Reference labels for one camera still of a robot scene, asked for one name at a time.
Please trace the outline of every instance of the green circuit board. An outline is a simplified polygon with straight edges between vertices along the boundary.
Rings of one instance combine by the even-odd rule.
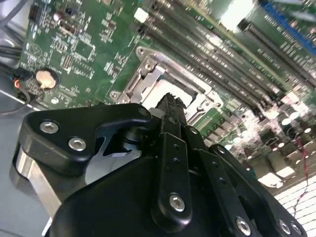
[[[166,17],[158,38],[153,34],[157,21],[145,24],[144,31],[134,17],[137,9],[141,8],[153,18],[156,16],[157,20],[155,14],[163,14],[163,10],[155,12],[157,2],[177,2],[182,10],[178,16],[188,15],[214,34],[216,43],[213,44],[218,48],[211,50],[209,55],[214,62],[222,65],[229,78],[234,78],[233,82],[223,80],[223,73],[214,72],[213,78],[202,79],[217,92],[224,104],[220,110],[210,109],[194,124],[204,138],[234,115],[236,119],[229,120],[232,126],[224,129],[217,142],[229,137],[236,126],[245,123],[240,117],[249,111],[249,105],[255,105],[265,96],[262,89],[250,84],[242,72],[260,78],[278,100],[292,91],[300,102],[308,106],[314,103],[313,90],[297,82],[296,75],[283,67],[278,59],[249,39],[243,30],[231,31],[221,24],[221,18],[232,6],[233,0],[52,0],[49,4],[35,1],[19,65],[34,73],[49,68],[60,80],[58,86],[51,90],[41,89],[35,78],[25,81],[29,92],[36,95],[36,102],[48,109],[114,104],[111,92],[122,92],[140,64],[136,54],[139,46],[163,52],[183,67],[188,67],[191,63],[188,55],[192,53],[187,47],[189,30],[173,21],[168,22],[172,16]],[[254,3],[244,17],[298,67],[304,68],[309,79],[316,84],[315,55],[308,48],[258,4]],[[189,26],[190,20],[185,19],[182,24]],[[194,49],[201,55],[205,53],[201,48]],[[223,52],[219,49],[228,51],[232,60],[242,57],[237,69],[217,57]],[[238,97],[241,100],[214,81],[230,86],[236,95],[241,95]],[[259,133],[272,123],[275,121],[258,124],[255,129]],[[251,148],[256,147],[260,146],[253,142]]]

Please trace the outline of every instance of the motherboard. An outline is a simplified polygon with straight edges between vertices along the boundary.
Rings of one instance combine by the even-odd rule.
[[[207,146],[287,156],[298,133],[313,137],[315,12],[313,0],[36,0],[19,66],[47,109],[149,109],[171,93]]]

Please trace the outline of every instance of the pcie slot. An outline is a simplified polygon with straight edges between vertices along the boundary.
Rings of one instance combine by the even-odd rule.
[[[300,74],[305,80],[308,80],[312,83],[312,81],[315,85],[315,79],[312,77],[312,75],[307,72],[304,68],[298,66],[289,56],[287,56],[281,49],[278,48],[278,46],[275,45],[275,43],[270,40],[263,32],[261,32],[255,25],[250,23],[246,31],[250,31],[252,34],[254,34],[258,40],[260,40],[262,43],[264,43],[266,46],[268,46],[276,55],[278,55],[285,63],[287,63],[290,67],[292,67],[298,74]]]
[[[174,38],[181,40],[181,42],[185,44],[188,48],[190,48],[192,51],[194,51],[195,54],[197,54],[199,57],[203,58],[206,62],[211,64],[220,74],[224,75],[230,81],[234,81],[235,84],[238,85],[238,87],[244,90],[248,95],[251,95],[254,99],[261,103],[263,107],[267,106],[266,102],[271,103],[271,99],[269,99],[268,95],[265,92],[256,88],[256,90],[259,93],[255,93],[254,88],[250,86],[251,84],[253,85],[253,83],[251,83],[251,79],[249,80],[243,74],[241,74],[244,80],[246,80],[246,82],[244,82],[240,79],[237,79],[236,76],[229,73],[228,70],[223,71],[223,67],[221,66],[221,64],[212,58],[215,51],[205,49],[205,47],[203,47],[203,43],[199,43],[199,39],[192,38],[192,36],[190,34],[186,34],[183,29],[179,30],[178,28],[173,27],[172,22],[167,21],[167,18],[161,15],[156,14],[156,19],[153,20],[153,24],[155,26],[158,26],[160,29],[163,29],[164,32],[173,34]],[[227,66],[228,65],[230,65],[232,70],[235,69],[235,67],[232,64],[227,63]]]
[[[274,60],[276,60],[277,63],[281,67],[283,67],[284,69],[286,69],[288,71],[288,73],[293,75],[298,80],[298,82],[300,82],[301,84],[305,85],[310,90],[314,90],[315,89],[315,85],[314,84],[312,84],[310,81],[304,79],[303,77],[301,77],[301,75],[299,73],[297,73],[295,70],[290,68],[277,54],[275,54],[270,49],[270,47],[268,47],[261,40],[259,40],[253,33],[251,33],[250,31],[245,31],[244,33],[250,40],[255,42],[266,54],[270,55]]]
[[[271,14],[287,31],[289,31],[295,39],[306,48],[311,54],[316,55],[316,47],[312,41],[308,41],[305,37],[296,29],[290,26],[284,16],[282,16],[278,10],[276,10],[270,2],[261,2],[261,6]]]
[[[203,26],[201,23],[199,23],[196,19],[189,16],[182,9],[181,6],[176,5],[176,4],[178,4],[177,1],[173,1],[172,3],[174,3],[174,4],[172,4],[172,5],[171,5],[171,3],[169,3],[165,0],[159,0],[159,2],[160,2],[161,14],[162,15],[166,14],[168,17],[170,17],[175,22],[177,22],[179,25],[181,25],[183,27],[183,29],[187,29],[189,32],[191,32],[191,34],[193,34],[195,37],[198,38],[198,40],[200,41],[200,44],[205,45],[205,47],[207,47],[209,49],[212,49],[214,47],[218,47],[219,49],[221,48],[221,46],[223,45],[223,41],[220,38],[218,38],[215,34],[210,32],[205,26]],[[272,83],[274,87],[279,89],[278,85],[276,85],[275,83],[273,83],[269,79],[267,79],[264,75],[262,75],[260,72],[258,72],[258,70],[255,69],[252,65],[251,65],[251,68],[261,78],[265,78],[269,83]],[[252,80],[252,82],[259,85],[256,80]]]
[[[229,80],[218,78],[219,73],[212,69],[212,67],[207,62],[205,62],[205,60],[199,58],[194,52],[186,50],[187,47],[180,45],[177,41],[171,41],[170,37],[166,37],[163,34],[162,30],[160,30],[159,28],[151,24],[147,26],[150,28],[148,34],[156,38],[159,42],[163,43],[165,46],[167,46],[172,51],[188,61],[188,65],[193,64],[192,68],[198,68],[199,73],[204,78],[211,78],[213,83],[230,92],[240,102],[248,106],[253,111],[258,111],[258,109],[261,108],[261,105],[257,102],[257,100],[253,99],[251,96],[241,91],[238,86],[236,86]]]

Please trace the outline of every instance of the ram slot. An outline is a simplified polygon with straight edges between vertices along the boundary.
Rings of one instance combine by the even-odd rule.
[[[297,65],[289,56],[287,56],[279,47],[270,40],[263,32],[261,32],[255,25],[249,24],[246,28],[246,31],[250,31],[254,34],[261,43],[264,43],[268,46],[277,56],[279,56],[288,66],[294,69],[298,74],[300,74],[305,80],[310,81],[313,85],[315,85],[316,81],[313,76],[306,71],[304,68]]]
[[[305,85],[310,90],[314,90],[315,89],[315,84],[313,84],[310,81],[304,79],[299,73],[297,73],[290,66],[288,66],[277,54],[275,54],[271,50],[271,48],[269,46],[267,46],[261,40],[259,40],[253,33],[251,33],[250,31],[245,31],[244,33],[250,40],[255,42],[266,54],[270,55],[270,57],[272,57],[275,61],[277,61],[277,63],[281,67],[283,67],[288,73],[290,73],[292,76],[294,76],[296,78],[296,80],[290,78],[290,80],[294,84],[298,84],[300,82],[302,85]]]
[[[178,40],[172,41],[170,40],[171,36],[166,36],[158,27],[148,23],[145,24],[150,29],[148,34],[188,61],[188,65],[193,64],[192,68],[196,67],[198,68],[199,73],[202,75],[203,73],[205,74],[203,77],[211,78],[213,83],[230,92],[234,97],[249,107],[252,111],[262,110],[260,103],[258,103],[256,99],[242,91],[237,85],[228,79],[220,78],[220,74],[214,70],[205,60],[201,59],[194,52],[188,50],[187,47],[181,45]]]
[[[244,75],[242,75],[239,79],[236,78],[235,75],[228,72],[228,70],[223,70],[223,66],[221,63],[217,62],[212,56],[215,53],[215,50],[208,50],[203,46],[203,43],[199,43],[199,39],[194,39],[190,34],[186,34],[184,30],[180,30],[177,27],[173,26],[173,22],[171,22],[166,17],[161,15],[156,15],[155,20],[152,20],[153,24],[160,29],[163,29],[165,32],[172,34],[174,39],[178,39],[181,41],[186,47],[190,48],[196,55],[200,58],[203,58],[206,62],[211,64],[216,71],[218,71],[222,76],[225,76],[230,81],[234,81],[235,84],[244,90],[248,95],[252,96],[258,103],[260,103],[263,107],[267,107],[268,104],[271,103],[268,95],[266,95],[263,91],[258,88],[253,88],[253,84],[249,81],[242,81]]]
[[[189,16],[181,6],[177,5],[179,4],[177,3],[177,1],[173,1],[172,3],[174,4],[171,4],[170,2],[167,2],[165,0],[159,0],[159,2],[160,2],[161,15],[162,16],[164,14],[167,15],[168,17],[173,19],[175,22],[177,22],[179,25],[181,25],[183,29],[187,29],[191,33],[191,35],[194,35],[195,37],[198,38],[200,44],[204,45],[209,50],[213,49],[214,47],[218,47],[219,49],[223,48],[224,46],[223,41],[217,35],[210,32],[209,29],[203,26],[196,19]],[[253,69],[253,71],[255,72],[257,71],[253,66],[251,66],[251,68]],[[271,82],[262,74],[260,75],[260,77],[266,79],[268,83],[273,85],[273,87],[280,89],[277,84]],[[256,80],[252,80],[252,82],[255,84],[258,84]]]
[[[263,97],[267,102],[271,103],[275,100],[275,97],[271,95],[269,92],[265,91],[264,88],[260,87],[257,83],[254,83],[254,80],[250,77],[248,77],[246,74],[243,73],[242,70],[239,69],[238,66],[234,65],[233,62],[230,62],[220,53],[215,54],[216,57],[218,57],[219,61],[225,63],[227,65],[227,68],[230,69],[232,73],[237,73],[241,80],[249,86],[255,93],[258,93]]]
[[[260,71],[254,68],[248,61],[246,61],[242,56],[238,55],[235,51],[229,49],[230,51],[220,51],[218,54],[224,58],[225,60],[231,62],[240,73],[246,75],[250,80],[252,80],[256,85],[261,88],[265,93],[270,97],[272,101],[277,100],[278,96],[276,96],[280,88],[270,83],[269,79],[266,78]]]

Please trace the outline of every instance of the black plastic part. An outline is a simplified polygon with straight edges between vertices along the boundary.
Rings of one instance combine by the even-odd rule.
[[[61,174],[75,176],[84,173],[95,154],[97,137],[110,139],[119,129],[145,125],[151,117],[138,104],[34,112],[23,120],[19,143],[33,159]],[[44,121],[58,124],[58,132],[42,132],[40,124]],[[74,137],[86,142],[85,150],[78,152],[68,146],[68,141]]]
[[[292,237],[307,237],[303,227],[288,213],[288,211],[234,158],[224,149],[221,153],[220,145],[213,145],[209,152],[220,159],[234,190],[252,223],[263,237],[288,236],[278,225],[282,220],[291,229]],[[299,235],[292,227],[294,222],[302,231]]]
[[[34,3],[30,8],[29,20],[38,23],[40,21],[41,12],[42,9],[40,6],[37,3]]]
[[[217,214],[203,180],[190,174],[193,217],[168,234],[151,217],[157,159],[137,159],[78,191],[57,211],[50,237],[216,237]]]
[[[14,70],[13,72],[13,77],[17,78],[19,80],[28,80],[34,76],[34,73],[31,71],[28,71],[24,68],[18,67],[17,69]]]
[[[158,105],[165,105],[161,119],[152,118],[138,104],[26,116],[19,136],[24,152],[65,175],[83,174],[96,153],[98,137],[112,142],[132,127],[146,128],[151,136],[140,158],[68,197],[53,218],[49,236],[244,237],[236,222],[242,218],[252,237],[287,236],[279,220],[292,237],[306,237],[295,218],[232,154],[220,145],[207,151],[195,128],[180,125],[178,118],[184,112],[172,101],[167,95]],[[57,133],[40,130],[46,120],[59,125]],[[70,149],[72,137],[83,139],[86,149]],[[128,137],[138,141],[134,135]],[[170,204],[173,194],[185,203],[181,211]]]
[[[167,233],[182,231],[192,218],[187,145],[181,139],[179,122],[179,119],[185,121],[182,104],[180,99],[167,94],[157,105],[166,114],[161,118],[157,141],[158,177],[151,213],[156,224]],[[183,200],[183,211],[172,208],[171,195]]]

